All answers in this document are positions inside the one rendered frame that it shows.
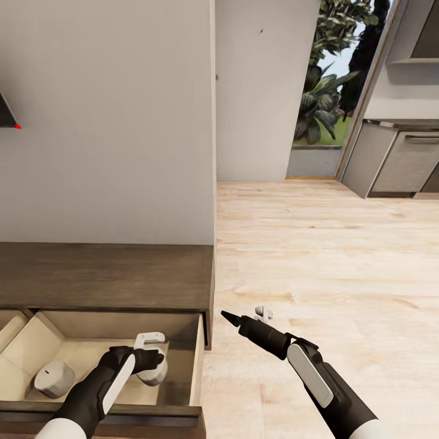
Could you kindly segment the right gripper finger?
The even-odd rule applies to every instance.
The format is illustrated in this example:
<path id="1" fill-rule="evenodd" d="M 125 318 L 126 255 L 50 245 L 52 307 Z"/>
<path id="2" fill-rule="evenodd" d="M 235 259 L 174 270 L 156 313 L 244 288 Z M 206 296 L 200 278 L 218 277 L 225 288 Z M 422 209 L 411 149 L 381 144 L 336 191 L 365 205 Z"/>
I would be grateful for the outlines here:
<path id="1" fill-rule="evenodd" d="M 234 326 L 240 326 L 241 322 L 244 318 L 244 315 L 242 316 L 238 316 L 238 315 L 234 315 L 230 312 L 224 312 L 222 311 L 221 314 L 230 322 L 232 323 Z"/>

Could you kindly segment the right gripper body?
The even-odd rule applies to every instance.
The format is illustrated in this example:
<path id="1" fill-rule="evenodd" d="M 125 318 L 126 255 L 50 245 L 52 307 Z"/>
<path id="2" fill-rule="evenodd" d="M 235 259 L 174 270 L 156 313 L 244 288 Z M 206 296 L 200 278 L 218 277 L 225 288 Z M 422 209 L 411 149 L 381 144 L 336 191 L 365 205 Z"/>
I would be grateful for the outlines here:
<path id="1" fill-rule="evenodd" d="M 238 333 L 267 350 L 268 340 L 273 331 L 274 327 L 244 315 Z"/>

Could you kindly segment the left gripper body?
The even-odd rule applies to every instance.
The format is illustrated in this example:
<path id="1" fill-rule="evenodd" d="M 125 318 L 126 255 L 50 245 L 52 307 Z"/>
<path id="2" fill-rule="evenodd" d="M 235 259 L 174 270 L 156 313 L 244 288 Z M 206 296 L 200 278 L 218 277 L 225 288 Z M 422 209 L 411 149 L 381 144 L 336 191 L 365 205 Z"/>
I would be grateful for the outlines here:
<path id="1" fill-rule="evenodd" d="M 140 373 L 143 370 L 157 369 L 160 349 L 136 349 L 135 351 L 138 351 L 140 355 L 140 366 L 135 371 L 135 374 Z"/>

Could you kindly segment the pillar candle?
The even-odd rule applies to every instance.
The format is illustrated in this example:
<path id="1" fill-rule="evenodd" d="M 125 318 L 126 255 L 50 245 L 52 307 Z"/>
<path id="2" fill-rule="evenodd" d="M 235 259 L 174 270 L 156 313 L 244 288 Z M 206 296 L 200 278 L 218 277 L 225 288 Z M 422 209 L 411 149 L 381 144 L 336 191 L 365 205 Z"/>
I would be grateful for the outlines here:
<path id="1" fill-rule="evenodd" d="M 34 380 L 36 390 L 49 398 L 64 395 L 74 383 L 76 374 L 67 364 L 58 359 L 49 362 L 40 370 Z"/>
<path id="2" fill-rule="evenodd" d="M 157 369 L 143 370 L 136 375 L 148 386 L 157 386 L 162 383 L 168 373 L 168 361 L 166 357 L 161 364 L 157 365 Z"/>

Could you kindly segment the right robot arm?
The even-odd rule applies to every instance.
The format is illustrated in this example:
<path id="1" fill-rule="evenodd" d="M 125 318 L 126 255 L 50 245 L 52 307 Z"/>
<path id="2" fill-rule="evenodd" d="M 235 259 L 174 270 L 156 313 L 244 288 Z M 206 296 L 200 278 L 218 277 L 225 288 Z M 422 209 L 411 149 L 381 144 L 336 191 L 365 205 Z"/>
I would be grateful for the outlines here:
<path id="1" fill-rule="evenodd" d="M 267 325 L 273 312 L 266 306 L 255 306 L 254 312 L 254 319 L 221 314 L 240 327 L 240 335 L 281 360 L 287 357 L 336 439 L 396 439 L 335 368 L 323 361 L 316 344 Z"/>

